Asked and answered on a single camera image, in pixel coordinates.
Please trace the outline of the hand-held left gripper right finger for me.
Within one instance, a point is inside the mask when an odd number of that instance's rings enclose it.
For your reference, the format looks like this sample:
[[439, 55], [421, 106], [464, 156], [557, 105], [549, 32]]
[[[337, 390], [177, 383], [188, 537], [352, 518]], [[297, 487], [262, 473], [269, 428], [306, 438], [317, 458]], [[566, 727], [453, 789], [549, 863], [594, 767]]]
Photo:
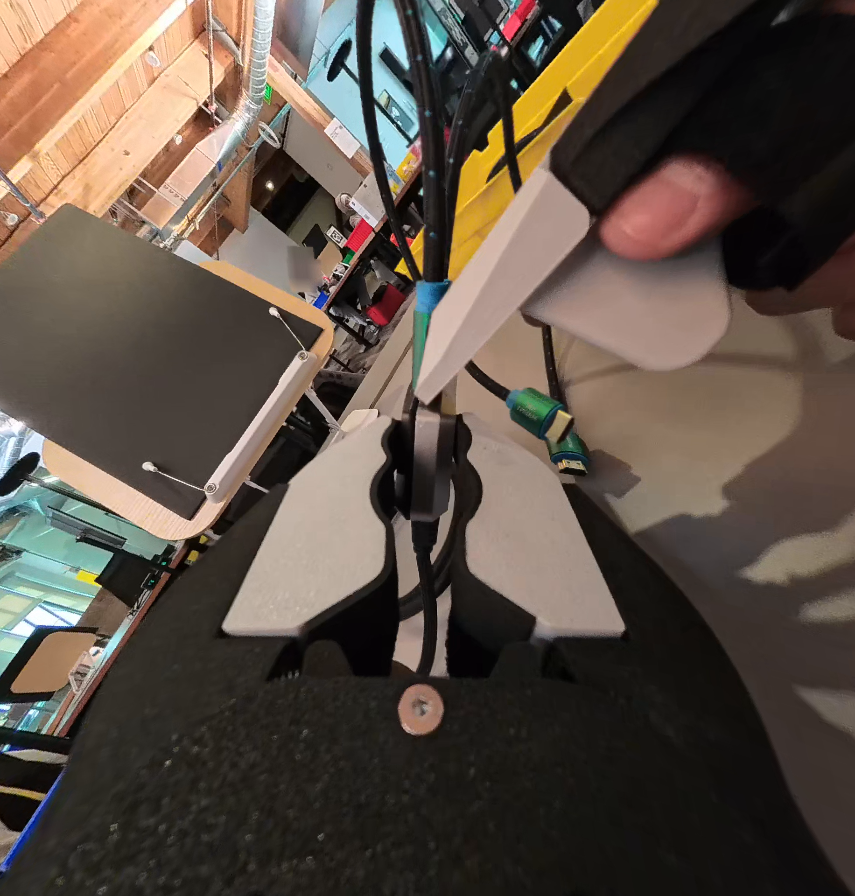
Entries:
[[625, 631], [562, 483], [479, 417], [460, 417], [451, 623], [485, 652]]

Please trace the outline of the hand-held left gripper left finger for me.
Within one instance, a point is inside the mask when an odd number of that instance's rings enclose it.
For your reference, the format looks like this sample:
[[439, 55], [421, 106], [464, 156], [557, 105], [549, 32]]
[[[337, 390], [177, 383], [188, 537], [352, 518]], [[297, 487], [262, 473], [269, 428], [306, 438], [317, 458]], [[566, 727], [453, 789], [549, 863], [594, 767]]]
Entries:
[[390, 670], [399, 631], [391, 443], [378, 416], [294, 476], [221, 624], [231, 637], [340, 646], [352, 670]]

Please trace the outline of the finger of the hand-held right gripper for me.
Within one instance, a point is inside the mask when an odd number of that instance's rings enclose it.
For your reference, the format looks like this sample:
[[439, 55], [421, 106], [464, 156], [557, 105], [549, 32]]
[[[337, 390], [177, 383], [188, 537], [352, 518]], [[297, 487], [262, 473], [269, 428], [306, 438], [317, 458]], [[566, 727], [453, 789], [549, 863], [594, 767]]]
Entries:
[[523, 313], [636, 367], [665, 372], [696, 363], [718, 345], [731, 319], [730, 292], [717, 239], [637, 262], [587, 238]]
[[576, 249], [590, 213], [548, 166], [512, 198], [431, 316], [417, 387], [427, 403], [470, 362]]

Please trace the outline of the black hdmi switch with cable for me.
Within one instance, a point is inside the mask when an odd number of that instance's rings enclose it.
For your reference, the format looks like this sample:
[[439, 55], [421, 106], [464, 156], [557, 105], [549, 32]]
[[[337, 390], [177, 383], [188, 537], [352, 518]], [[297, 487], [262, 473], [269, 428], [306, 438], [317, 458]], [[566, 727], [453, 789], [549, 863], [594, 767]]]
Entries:
[[413, 400], [401, 431], [407, 438], [403, 443], [406, 465], [399, 466], [397, 474], [397, 503], [411, 524], [423, 625], [416, 673], [425, 677], [433, 667], [436, 653], [437, 587], [432, 554], [451, 495], [456, 416], [444, 409], [440, 396], [427, 403]]

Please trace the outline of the yellow plastic bin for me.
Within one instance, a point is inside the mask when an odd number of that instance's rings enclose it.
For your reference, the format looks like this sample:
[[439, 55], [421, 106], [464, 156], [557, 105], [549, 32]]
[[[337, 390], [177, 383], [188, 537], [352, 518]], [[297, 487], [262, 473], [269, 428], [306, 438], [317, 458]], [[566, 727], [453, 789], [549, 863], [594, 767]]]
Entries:
[[472, 69], [448, 136], [422, 150], [425, 224], [410, 246], [420, 274], [455, 279], [498, 223], [519, 184], [555, 141], [657, 8], [653, 1], [522, 2], [506, 23], [528, 47], [525, 14], [559, 22], [539, 73], [512, 98], [510, 58], [488, 50]]

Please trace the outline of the red box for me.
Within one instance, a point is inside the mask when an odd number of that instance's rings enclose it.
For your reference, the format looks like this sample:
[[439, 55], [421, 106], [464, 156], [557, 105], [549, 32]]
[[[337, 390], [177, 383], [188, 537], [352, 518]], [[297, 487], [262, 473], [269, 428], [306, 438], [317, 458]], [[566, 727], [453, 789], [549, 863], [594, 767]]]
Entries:
[[385, 328], [396, 318], [399, 309], [403, 308], [410, 296], [397, 286], [386, 283], [379, 286], [366, 308], [366, 317], [377, 328]]

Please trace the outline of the wooden-framed black panel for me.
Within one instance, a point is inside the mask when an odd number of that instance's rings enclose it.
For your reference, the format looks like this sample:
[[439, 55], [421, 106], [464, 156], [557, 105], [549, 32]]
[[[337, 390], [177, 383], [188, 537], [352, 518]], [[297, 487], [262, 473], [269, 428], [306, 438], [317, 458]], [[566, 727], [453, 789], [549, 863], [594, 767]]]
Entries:
[[189, 539], [234, 496], [187, 520], [118, 476], [120, 437], [146, 401], [137, 389], [175, 405], [203, 379], [179, 373], [175, 361], [156, 373], [169, 342], [244, 294], [279, 303], [281, 293], [229, 263], [189, 262], [66, 204], [0, 263], [0, 410], [43, 437], [43, 466], [63, 483], [153, 536]]

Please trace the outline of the silver ventilation duct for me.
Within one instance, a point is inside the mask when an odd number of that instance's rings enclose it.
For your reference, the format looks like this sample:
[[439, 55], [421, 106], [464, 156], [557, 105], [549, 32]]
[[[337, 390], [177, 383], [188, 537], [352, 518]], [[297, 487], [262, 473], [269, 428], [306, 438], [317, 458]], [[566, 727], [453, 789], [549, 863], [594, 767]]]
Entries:
[[256, 124], [264, 106], [272, 48], [274, 1], [255, 1], [250, 41], [242, 52], [244, 79], [238, 101], [226, 120], [178, 164], [147, 205], [161, 244], [172, 247], [197, 201], [216, 182]]

